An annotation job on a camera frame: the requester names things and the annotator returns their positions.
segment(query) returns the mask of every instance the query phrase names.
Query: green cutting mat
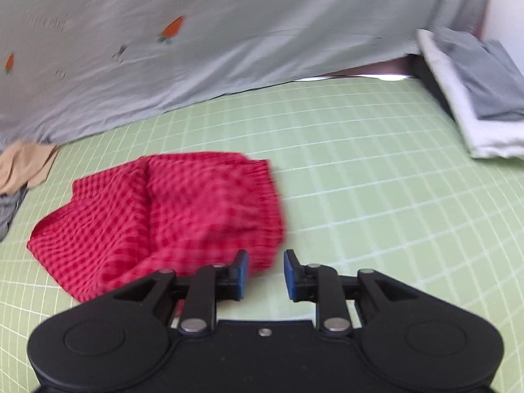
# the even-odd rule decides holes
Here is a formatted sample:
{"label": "green cutting mat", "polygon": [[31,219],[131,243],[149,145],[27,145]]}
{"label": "green cutting mat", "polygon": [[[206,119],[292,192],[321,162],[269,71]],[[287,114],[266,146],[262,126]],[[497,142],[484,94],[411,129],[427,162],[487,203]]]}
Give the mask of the green cutting mat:
{"label": "green cutting mat", "polygon": [[[492,321],[506,345],[495,387],[524,392],[524,162],[473,161],[416,80],[300,82],[214,99],[65,146],[0,245],[0,390],[37,381],[30,332],[74,305],[26,250],[35,223],[71,182],[158,152],[244,152],[269,159],[287,241],[304,263],[376,268]],[[287,298],[281,255],[220,317],[311,318]]]}

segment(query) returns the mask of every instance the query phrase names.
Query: white wall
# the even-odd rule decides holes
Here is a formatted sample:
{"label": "white wall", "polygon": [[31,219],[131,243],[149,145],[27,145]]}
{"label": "white wall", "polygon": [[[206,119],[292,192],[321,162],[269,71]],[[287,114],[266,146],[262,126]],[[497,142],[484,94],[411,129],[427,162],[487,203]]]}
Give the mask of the white wall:
{"label": "white wall", "polygon": [[499,40],[524,73],[524,0],[489,0],[483,38]]}

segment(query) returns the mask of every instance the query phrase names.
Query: crumpled cloth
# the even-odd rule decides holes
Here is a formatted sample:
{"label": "crumpled cloth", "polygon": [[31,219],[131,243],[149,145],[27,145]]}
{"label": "crumpled cloth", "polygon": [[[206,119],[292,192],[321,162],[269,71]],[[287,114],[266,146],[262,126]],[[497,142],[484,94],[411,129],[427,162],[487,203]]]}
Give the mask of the crumpled cloth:
{"label": "crumpled cloth", "polygon": [[78,301],[163,268],[189,275],[229,264],[271,266],[284,222],[269,162],[238,153],[141,157],[73,182],[27,248]]}
{"label": "crumpled cloth", "polygon": [[40,144],[17,140],[0,156],[0,194],[15,194],[27,184],[38,186],[47,175],[58,153],[55,144]]}

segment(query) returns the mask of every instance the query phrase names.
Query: orange strawberry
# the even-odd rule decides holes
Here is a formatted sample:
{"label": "orange strawberry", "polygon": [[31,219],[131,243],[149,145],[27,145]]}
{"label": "orange strawberry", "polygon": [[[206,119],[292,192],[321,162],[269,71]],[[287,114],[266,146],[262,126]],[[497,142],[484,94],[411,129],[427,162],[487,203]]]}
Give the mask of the orange strawberry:
{"label": "orange strawberry", "polygon": [[160,34],[160,38],[158,39],[158,41],[162,43],[177,35],[178,31],[180,31],[180,28],[182,27],[182,24],[184,23],[184,19],[185,16],[180,16],[180,18],[175,19],[169,25],[167,25],[166,28]]}
{"label": "orange strawberry", "polygon": [[5,63],[5,72],[8,74],[12,71],[12,67],[15,66],[15,54],[11,53],[9,57],[7,58],[7,62]]}

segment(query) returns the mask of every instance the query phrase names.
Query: beige fabric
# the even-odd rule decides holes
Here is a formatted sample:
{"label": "beige fabric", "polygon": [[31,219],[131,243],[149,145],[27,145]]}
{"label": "beige fabric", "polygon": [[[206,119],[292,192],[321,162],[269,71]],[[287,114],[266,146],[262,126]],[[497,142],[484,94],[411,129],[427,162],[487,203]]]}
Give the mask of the beige fabric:
{"label": "beige fabric", "polygon": [[0,155],[0,194],[11,195],[24,184],[43,183],[58,153],[55,144],[27,143],[17,140]]}

